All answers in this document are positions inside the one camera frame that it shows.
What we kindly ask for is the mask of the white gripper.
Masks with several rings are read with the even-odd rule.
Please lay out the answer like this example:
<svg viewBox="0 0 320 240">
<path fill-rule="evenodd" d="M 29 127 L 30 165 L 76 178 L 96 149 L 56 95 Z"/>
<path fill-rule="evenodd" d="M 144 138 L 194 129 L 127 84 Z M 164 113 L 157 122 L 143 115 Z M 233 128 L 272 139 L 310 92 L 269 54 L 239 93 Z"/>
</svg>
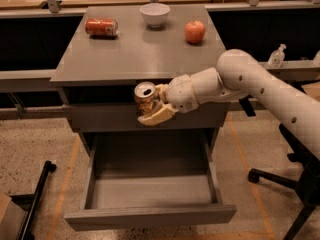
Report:
<svg viewBox="0 0 320 240">
<path fill-rule="evenodd" d="M 156 110 L 140 116 L 138 121 L 145 126 L 156 126 L 170 120 L 176 112 L 188 113 L 199 107 L 191 77 L 182 75 L 174 78 L 168 84 L 156 85 L 159 103 Z"/>
</svg>

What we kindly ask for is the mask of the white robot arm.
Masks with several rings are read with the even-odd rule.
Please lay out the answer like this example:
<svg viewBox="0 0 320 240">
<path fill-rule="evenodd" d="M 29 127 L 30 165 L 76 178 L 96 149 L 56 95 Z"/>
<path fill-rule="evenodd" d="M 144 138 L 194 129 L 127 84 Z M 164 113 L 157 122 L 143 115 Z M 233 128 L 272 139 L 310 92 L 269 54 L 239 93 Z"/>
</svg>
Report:
<svg viewBox="0 0 320 240">
<path fill-rule="evenodd" d="M 134 93 L 141 113 L 138 121 L 146 126 L 208 102 L 230 102 L 250 95 L 320 159 L 320 102 L 273 76 L 242 50 L 228 50 L 216 67 L 176 77 L 168 84 L 142 82 Z"/>
</svg>

